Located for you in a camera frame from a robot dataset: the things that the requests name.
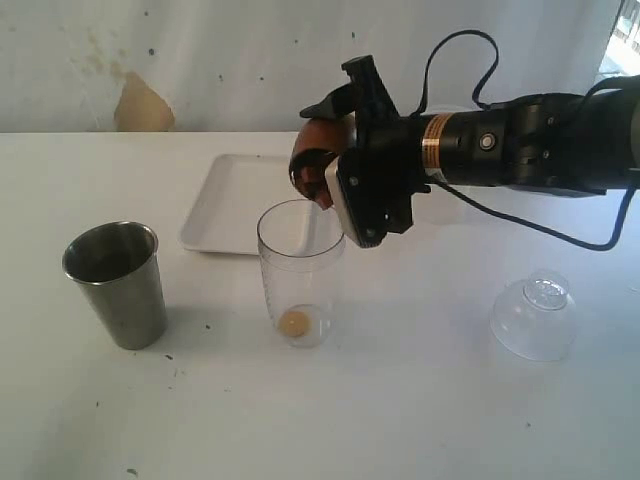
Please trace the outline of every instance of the white wall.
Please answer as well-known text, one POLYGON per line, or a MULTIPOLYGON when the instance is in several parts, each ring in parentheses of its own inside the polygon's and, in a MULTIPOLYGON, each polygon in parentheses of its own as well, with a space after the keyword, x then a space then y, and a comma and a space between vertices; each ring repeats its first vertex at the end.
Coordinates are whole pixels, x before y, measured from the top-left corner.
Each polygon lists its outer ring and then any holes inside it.
MULTIPOLYGON (((346 81, 340 64, 366 53, 374 54, 401 112, 409 112, 430 50, 461 28, 484 29, 500 45, 488 101, 583 92, 617 4, 2 0, 0 131, 111 130, 120 70, 136 71, 167 100, 178 130, 292 130, 302 107, 346 81)), ((471 90, 491 56, 480 39, 454 40, 434 61, 431 103, 471 107, 471 90)))

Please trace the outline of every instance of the white table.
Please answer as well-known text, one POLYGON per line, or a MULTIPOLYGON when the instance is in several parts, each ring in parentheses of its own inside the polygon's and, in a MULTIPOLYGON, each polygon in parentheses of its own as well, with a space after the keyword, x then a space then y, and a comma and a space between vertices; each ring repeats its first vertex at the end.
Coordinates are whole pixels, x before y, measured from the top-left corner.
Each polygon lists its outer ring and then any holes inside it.
MULTIPOLYGON (((410 232, 347 249, 342 322, 297 350, 272 330, 256 258, 177 241, 212 158, 286 155, 293 139, 0 136, 0 478, 638 478, 640 201, 619 246, 590 253, 465 209, 434 225, 456 200, 422 196, 410 232), (60 267, 78 233, 119 219, 158 233, 171 317, 137 354, 60 267), (487 320, 506 284, 545 266, 582 312, 551 364, 505 350, 487 320)), ((592 240, 620 198, 471 193, 592 240)))

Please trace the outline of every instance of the white tray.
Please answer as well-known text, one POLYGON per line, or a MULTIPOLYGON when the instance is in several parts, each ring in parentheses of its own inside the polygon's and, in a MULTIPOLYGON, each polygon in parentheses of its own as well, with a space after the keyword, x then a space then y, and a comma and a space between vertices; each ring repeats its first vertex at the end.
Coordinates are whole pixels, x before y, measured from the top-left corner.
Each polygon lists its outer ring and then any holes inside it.
POLYGON ((301 198, 289 182, 288 168, 286 157, 217 157, 180 231, 182 246, 257 255, 260 216, 276 203, 301 198))

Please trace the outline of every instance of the cup rim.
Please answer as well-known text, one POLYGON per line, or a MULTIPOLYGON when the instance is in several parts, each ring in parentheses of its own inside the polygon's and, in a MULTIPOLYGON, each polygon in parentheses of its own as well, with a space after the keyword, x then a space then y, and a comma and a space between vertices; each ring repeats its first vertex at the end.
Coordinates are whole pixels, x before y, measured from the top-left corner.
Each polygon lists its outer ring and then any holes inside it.
POLYGON ((81 233, 80 235, 78 235, 76 238, 74 238, 71 241, 71 243, 69 243, 67 248, 65 248, 64 253, 62 254, 62 271, 64 272, 64 274, 69 279, 73 280, 76 283, 80 283, 82 285, 94 285, 94 286, 106 285, 106 284, 109 284, 109 283, 119 282, 119 281, 125 279, 126 277, 128 277, 129 275, 131 275, 132 273, 137 272, 138 270, 143 268, 145 265, 147 265, 153 259, 153 257, 155 257, 155 255, 157 253, 158 253, 158 236, 156 235, 156 232, 154 232, 147 225, 145 225, 143 223, 140 223, 140 222, 132 222, 132 221, 127 221, 127 220, 121 220, 121 221, 117 221, 117 222, 108 222, 108 223, 103 223, 102 225, 97 225, 97 226, 95 226, 93 228, 90 228, 89 230, 87 230, 87 231, 81 233), (82 280, 80 278, 77 278, 74 275, 72 275, 71 273, 69 273, 69 271, 67 270, 65 264, 66 264, 67 255, 69 255, 69 253, 71 252, 71 247, 76 242, 82 240, 84 237, 86 237, 87 235, 95 232, 96 230, 100 230, 100 229, 106 228, 106 227, 111 227, 113 225, 133 225, 133 226, 142 228, 145 232, 147 232, 149 235, 151 235, 151 238, 153 238, 153 251, 151 252, 149 257, 138 268, 136 268, 134 270, 131 270, 126 275, 123 275, 123 276, 118 277, 118 278, 114 278, 112 280, 105 280, 103 282, 88 282, 86 280, 82 280))
POLYGON ((276 209, 278 207, 281 207, 283 205, 286 205, 288 203, 294 203, 294 202, 315 203, 315 202, 313 202, 311 200, 307 200, 305 198, 298 198, 298 199, 294 199, 294 200, 285 200, 284 202, 276 203, 275 205, 273 205, 272 207, 267 209, 260 216, 260 220, 258 220, 258 224, 256 226, 256 231, 257 231, 257 234, 258 234, 258 242, 260 243, 260 245, 264 246, 267 250, 269 250, 270 252, 275 253, 276 255, 280 255, 280 256, 286 257, 286 258, 299 258, 299 259, 319 257, 321 255, 329 253, 331 250, 333 250, 338 245, 340 245, 340 243, 344 240, 344 232, 342 232, 340 234, 340 238, 338 238, 338 240, 334 244, 332 244, 330 247, 328 247, 327 249, 325 249, 325 250, 323 250, 321 252, 314 253, 313 255, 290 255, 290 254, 287 254, 287 253, 279 252, 276 249, 274 249, 274 248, 270 247, 269 245, 267 245, 267 243, 262 239, 262 235, 260 235, 260 224, 262 223, 262 220, 264 220, 264 218, 269 214, 269 212, 271 212, 271 210, 274 210, 274 209, 276 209))

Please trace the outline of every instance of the stainless steel cup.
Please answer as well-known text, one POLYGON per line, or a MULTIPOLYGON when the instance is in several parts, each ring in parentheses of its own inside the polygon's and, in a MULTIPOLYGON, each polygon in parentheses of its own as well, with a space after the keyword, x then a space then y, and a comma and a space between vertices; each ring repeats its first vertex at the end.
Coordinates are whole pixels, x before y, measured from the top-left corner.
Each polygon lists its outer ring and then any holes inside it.
POLYGON ((149 227, 114 222, 83 233, 62 256, 64 272, 127 350, 151 345, 167 326, 157 251, 158 237, 149 227))

